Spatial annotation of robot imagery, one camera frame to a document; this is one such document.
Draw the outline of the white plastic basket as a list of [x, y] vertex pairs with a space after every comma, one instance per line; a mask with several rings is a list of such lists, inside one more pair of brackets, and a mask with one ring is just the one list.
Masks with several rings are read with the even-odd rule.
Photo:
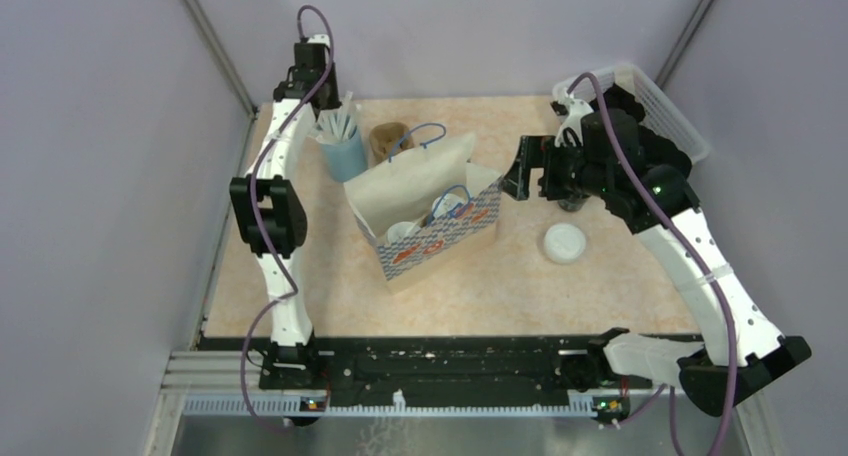
[[[709, 154], [706, 140], [640, 68], [625, 64], [595, 70], [593, 74], [603, 93], [613, 84], [632, 93], [645, 107], [646, 118], [643, 124], [674, 142], [686, 153], [692, 160], [692, 169]], [[588, 78], [573, 77], [562, 81], [554, 86], [552, 96], [552, 101], [563, 101], [566, 97], [579, 98], [588, 102], [595, 112], [599, 110], [597, 93]]]

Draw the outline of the white wrapped straws bundle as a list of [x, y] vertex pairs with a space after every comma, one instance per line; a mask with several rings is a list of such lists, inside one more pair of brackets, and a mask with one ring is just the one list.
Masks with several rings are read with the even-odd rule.
[[347, 91], [337, 109], [322, 111], [311, 136], [320, 144], [337, 145], [352, 140], [359, 127], [360, 105], [353, 100], [354, 93]]

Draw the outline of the stack of black cups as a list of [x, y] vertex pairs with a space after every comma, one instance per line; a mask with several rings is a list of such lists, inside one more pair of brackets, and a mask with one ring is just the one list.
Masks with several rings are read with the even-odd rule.
[[570, 198], [558, 201], [558, 206], [566, 212], [576, 213], [580, 211], [586, 204], [586, 198]]

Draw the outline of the black cloth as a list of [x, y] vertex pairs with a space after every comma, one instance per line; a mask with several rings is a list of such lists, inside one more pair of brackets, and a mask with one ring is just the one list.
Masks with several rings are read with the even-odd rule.
[[677, 169], [685, 178], [690, 176], [693, 165], [690, 157], [681, 151], [674, 142], [643, 124], [646, 118], [645, 107], [636, 100], [632, 93], [617, 84], [613, 84], [604, 91], [603, 96], [609, 109], [621, 109], [639, 124], [638, 139], [644, 150], [646, 166], [669, 165]]

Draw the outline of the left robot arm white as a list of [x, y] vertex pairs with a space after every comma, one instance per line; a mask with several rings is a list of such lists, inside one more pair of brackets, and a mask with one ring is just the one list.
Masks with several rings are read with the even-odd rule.
[[242, 241], [255, 256], [272, 322], [265, 366], [282, 369], [297, 389], [319, 380], [321, 369], [314, 328], [299, 288], [298, 270], [307, 234], [304, 205], [295, 188], [298, 159], [318, 113], [339, 105], [332, 44], [326, 34], [294, 45], [295, 63], [260, 112], [267, 126], [258, 155], [242, 177], [229, 185]]

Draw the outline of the blue straw holder cup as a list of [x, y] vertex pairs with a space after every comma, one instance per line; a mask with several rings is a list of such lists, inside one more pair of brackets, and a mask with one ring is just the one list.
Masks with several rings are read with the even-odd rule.
[[319, 144], [331, 178], [344, 183], [368, 169], [364, 142], [359, 129], [344, 142]]

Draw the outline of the cardboard cup carrier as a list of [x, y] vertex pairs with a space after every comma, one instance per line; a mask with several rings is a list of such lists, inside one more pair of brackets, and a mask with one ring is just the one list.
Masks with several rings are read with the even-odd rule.
[[387, 122], [373, 127], [369, 133], [368, 141], [374, 164], [378, 165], [387, 160], [395, 144], [408, 131], [409, 127], [402, 122]]

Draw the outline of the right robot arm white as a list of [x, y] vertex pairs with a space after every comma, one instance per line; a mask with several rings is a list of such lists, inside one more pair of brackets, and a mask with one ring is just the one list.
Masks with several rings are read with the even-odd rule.
[[593, 112], [578, 130], [525, 135], [501, 188], [517, 201], [597, 197], [654, 256], [701, 334], [683, 342], [612, 329], [591, 341], [577, 387], [635, 376], [681, 389], [718, 417], [811, 357], [760, 312], [710, 234], [688, 182], [690, 157], [621, 109]]

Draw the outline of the checkered paper takeout bag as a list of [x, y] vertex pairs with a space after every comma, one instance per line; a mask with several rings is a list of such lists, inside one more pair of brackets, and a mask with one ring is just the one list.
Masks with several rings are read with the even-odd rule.
[[[476, 142], [474, 133], [433, 138], [392, 151], [387, 160], [345, 182], [357, 225], [391, 292], [403, 291], [494, 242], [502, 175], [473, 162]], [[448, 193], [467, 198], [469, 209], [459, 218], [431, 221], [433, 201]], [[400, 221], [418, 222], [422, 229], [389, 245], [386, 232]]]

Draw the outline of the stack of white lids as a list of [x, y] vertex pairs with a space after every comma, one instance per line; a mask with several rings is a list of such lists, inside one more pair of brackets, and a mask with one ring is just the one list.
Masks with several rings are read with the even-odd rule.
[[543, 238], [546, 257], [557, 264], [576, 262], [585, 252], [587, 237], [584, 232], [568, 223], [557, 223], [548, 228]]

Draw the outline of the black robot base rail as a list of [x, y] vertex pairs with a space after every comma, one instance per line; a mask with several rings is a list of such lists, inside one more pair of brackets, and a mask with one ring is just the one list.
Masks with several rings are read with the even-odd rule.
[[649, 380], [602, 368], [595, 336], [312, 337], [292, 347], [260, 340], [258, 386], [292, 394], [316, 390], [324, 409], [501, 412], [576, 410], [593, 390], [611, 396], [587, 412], [624, 416], [632, 389]]

